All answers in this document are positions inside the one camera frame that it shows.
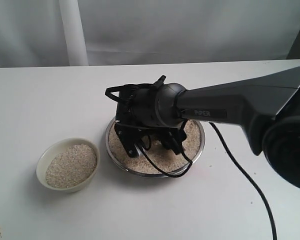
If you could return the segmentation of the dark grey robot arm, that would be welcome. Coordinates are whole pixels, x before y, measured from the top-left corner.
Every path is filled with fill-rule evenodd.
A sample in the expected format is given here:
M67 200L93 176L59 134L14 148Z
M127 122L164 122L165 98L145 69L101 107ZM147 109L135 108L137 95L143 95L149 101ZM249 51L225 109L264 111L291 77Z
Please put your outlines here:
M147 135L180 154L189 120L237 125L251 151L300 188L300 66L197 89L161 76L152 84L111 87L106 95L117 102L114 129L132 158Z

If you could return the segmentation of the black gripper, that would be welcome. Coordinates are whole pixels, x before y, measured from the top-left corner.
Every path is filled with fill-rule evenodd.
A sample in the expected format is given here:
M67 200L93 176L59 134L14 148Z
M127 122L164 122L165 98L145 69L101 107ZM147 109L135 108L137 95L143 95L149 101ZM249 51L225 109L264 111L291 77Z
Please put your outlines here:
M114 130L125 152L130 158L139 156L136 144L140 139L137 128L159 128L160 122L156 109L157 94L161 84L125 84L115 88L118 92ZM159 131L159 140L166 150L172 150L175 155L184 152L183 141L187 135L183 128L164 128Z

